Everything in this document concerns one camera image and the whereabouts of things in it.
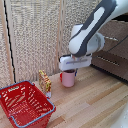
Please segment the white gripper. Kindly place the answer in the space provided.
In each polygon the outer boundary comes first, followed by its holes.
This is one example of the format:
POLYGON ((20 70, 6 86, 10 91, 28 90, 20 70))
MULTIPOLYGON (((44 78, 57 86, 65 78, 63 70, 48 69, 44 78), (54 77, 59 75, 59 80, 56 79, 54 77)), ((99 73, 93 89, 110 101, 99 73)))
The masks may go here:
POLYGON ((59 69, 61 71, 76 69, 75 76, 77 76, 78 69, 89 66, 91 64, 91 60, 92 55, 75 58, 71 55, 61 56, 59 58, 59 69))

